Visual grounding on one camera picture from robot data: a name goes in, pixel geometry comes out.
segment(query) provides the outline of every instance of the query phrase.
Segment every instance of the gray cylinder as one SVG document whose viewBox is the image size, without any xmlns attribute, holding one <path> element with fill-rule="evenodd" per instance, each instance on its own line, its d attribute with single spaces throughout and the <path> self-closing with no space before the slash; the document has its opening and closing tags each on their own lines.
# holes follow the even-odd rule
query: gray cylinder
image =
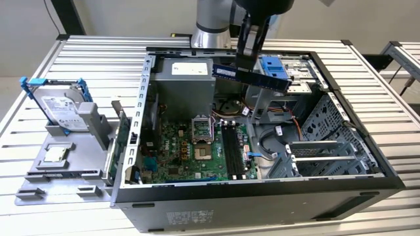
<svg viewBox="0 0 420 236">
<path fill-rule="evenodd" d="M 229 29 L 232 0 L 197 1 L 197 27 L 208 33 L 221 33 Z"/>
</svg>

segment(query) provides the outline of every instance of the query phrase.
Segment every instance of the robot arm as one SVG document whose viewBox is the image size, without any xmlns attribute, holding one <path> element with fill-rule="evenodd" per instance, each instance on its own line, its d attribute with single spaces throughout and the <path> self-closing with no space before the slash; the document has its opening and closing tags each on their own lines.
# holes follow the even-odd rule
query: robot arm
<svg viewBox="0 0 420 236">
<path fill-rule="evenodd" d="M 236 67 L 243 71 L 252 71 L 263 48 L 272 15 L 285 13 L 295 0 L 235 0 L 245 9 L 241 31 L 237 41 Z"/>
</svg>

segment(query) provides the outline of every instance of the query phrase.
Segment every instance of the motherboard chip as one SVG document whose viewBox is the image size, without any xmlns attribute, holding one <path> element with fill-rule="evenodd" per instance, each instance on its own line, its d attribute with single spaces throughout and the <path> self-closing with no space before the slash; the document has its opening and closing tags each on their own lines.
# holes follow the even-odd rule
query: motherboard chip
<svg viewBox="0 0 420 236">
<path fill-rule="evenodd" d="M 169 175 L 179 175 L 179 168 L 168 168 Z"/>
<path fill-rule="evenodd" d="M 211 145 L 195 145 L 195 159 L 211 160 Z"/>
</svg>

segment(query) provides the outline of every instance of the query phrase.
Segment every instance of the white label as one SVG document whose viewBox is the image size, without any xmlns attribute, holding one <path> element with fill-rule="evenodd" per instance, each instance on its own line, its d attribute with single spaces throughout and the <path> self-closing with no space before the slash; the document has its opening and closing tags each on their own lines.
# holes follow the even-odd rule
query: white label
<svg viewBox="0 0 420 236">
<path fill-rule="evenodd" d="M 283 135 L 283 130 L 281 130 L 281 126 L 276 126 L 276 133 L 277 133 L 277 136 L 281 136 Z"/>
<path fill-rule="evenodd" d="M 228 70 L 223 70 L 223 69 L 217 69 L 216 73 L 221 74 L 221 75 L 231 76 L 231 77 L 235 77 L 235 75 L 236 75 L 236 73 L 233 71 L 228 71 Z"/>
<path fill-rule="evenodd" d="M 248 112 L 249 112 L 249 108 L 245 107 L 245 108 L 243 109 L 243 115 L 247 116 L 247 115 L 248 115 Z"/>
<path fill-rule="evenodd" d="M 208 65 L 201 62 L 176 62 L 172 64 L 172 75 L 208 75 Z"/>
<path fill-rule="evenodd" d="M 45 177 L 53 178 L 53 177 L 63 177 L 61 174 L 45 174 Z"/>
<path fill-rule="evenodd" d="M 167 212 L 171 225 L 187 225 L 189 223 L 211 223 L 213 210 L 195 210 Z"/>
<path fill-rule="evenodd" d="M 61 127 L 71 131 L 87 131 L 87 125 L 77 115 L 77 108 L 72 99 L 68 97 L 44 96 L 41 100 Z"/>
</svg>

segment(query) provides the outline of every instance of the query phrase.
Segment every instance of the aluminum extrusion table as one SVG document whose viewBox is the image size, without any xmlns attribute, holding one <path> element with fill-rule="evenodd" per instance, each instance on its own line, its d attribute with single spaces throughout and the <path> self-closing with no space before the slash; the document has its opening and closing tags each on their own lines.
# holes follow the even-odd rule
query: aluminum extrusion table
<svg viewBox="0 0 420 236">
<path fill-rule="evenodd" d="M 111 98 L 120 96 L 131 116 L 147 46 L 189 47 L 189 41 L 181 37 L 72 36 L 55 42 L 33 77 L 83 77 L 99 112 L 116 119 Z M 317 52 L 408 189 L 341 221 L 173 232 L 172 235 L 245 236 L 256 232 L 261 236 L 420 235 L 419 116 L 352 45 L 325 40 L 267 40 L 264 49 Z M 44 125 L 41 111 L 21 93 L 0 123 L 0 231 L 7 232 L 1 235 L 141 235 L 124 213 L 111 209 L 108 202 L 15 206 L 13 194 L 47 136 Z"/>
<path fill-rule="evenodd" d="M 391 55 L 411 76 L 420 82 L 420 43 L 391 41 L 381 54 Z"/>
</svg>

